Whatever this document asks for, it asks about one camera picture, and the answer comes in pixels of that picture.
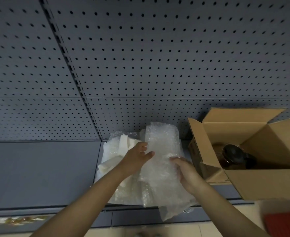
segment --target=brown box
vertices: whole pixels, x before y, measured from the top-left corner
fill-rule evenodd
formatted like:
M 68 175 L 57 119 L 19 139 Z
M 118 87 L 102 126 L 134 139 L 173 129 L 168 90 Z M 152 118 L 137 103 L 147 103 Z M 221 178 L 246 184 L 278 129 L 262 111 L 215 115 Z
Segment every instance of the brown box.
M 189 151 L 210 184 L 232 183 L 245 200 L 290 199 L 290 119 L 267 124 L 284 109 L 212 108 L 202 123 L 188 118 Z M 239 145 L 257 158 L 250 169 L 224 170 L 212 147 Z

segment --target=forearm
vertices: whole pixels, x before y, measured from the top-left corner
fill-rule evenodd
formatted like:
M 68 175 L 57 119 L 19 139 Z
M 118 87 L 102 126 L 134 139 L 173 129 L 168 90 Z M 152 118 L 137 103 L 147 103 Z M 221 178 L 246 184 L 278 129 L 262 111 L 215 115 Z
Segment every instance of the forearm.
M 84 195 L 33 233 L 32 237 L 82 237 L 124 180 L 119 167 L 97 181 Z
M 269 236 L 202 178 L 198 180 L 194 196 L 206 214 L 224 236 Z

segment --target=person's right arm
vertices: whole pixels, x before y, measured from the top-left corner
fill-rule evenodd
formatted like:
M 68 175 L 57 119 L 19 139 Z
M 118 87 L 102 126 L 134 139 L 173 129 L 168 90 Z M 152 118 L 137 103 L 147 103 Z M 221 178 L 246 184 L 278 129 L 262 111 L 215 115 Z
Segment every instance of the person's right arm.
M 180 167 L 183 187 L 196 198 L 223 237 L 269 236 L 202 179 L 189 161 L 185 158 L 171 161 Z

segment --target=human arm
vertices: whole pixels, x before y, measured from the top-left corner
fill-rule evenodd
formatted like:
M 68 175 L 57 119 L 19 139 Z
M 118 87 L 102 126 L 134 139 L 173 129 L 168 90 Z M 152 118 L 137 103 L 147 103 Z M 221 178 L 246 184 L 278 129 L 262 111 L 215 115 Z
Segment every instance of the human arm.
M 143 164 L 154 156 L 154 152 L 145 155 L 146 142 L 139 142 L 127 152 L 122 161 L 97 181 L 84 195 L 64 208 L 52 219 L 35 231 L 32 237 L 82 237 L 119 184 L 140 170 Z
M 202 179 L 190 162 L 184 158 L 171 161 L 180 167 L 183 187 L 196 198 L 223 237 L 269 236 Z

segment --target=pegboard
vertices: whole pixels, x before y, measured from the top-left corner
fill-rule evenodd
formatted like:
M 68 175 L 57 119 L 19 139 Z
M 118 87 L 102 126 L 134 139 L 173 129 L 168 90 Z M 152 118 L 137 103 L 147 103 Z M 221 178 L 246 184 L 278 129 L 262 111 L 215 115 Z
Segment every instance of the pegboard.
M 98 139 L 81 98 L 0 98 L 0 141 Z
M 134 132 L 151 121 L 173 124 L 190 137 L 188 117 L 202 120 L 211 107 L 287 108 L 273 121 L 290 118 L 290 99 L 88 98 L 103 139 L 115 131 Z
M 186 118 L 212 106 L 287 107 L 272 121 L 290 117 L 290 0 L 46 5 L 102 139 L 150 121 L 185 139 Z
M 0 141 L 98 139 L 39 0 L 0 0 Z

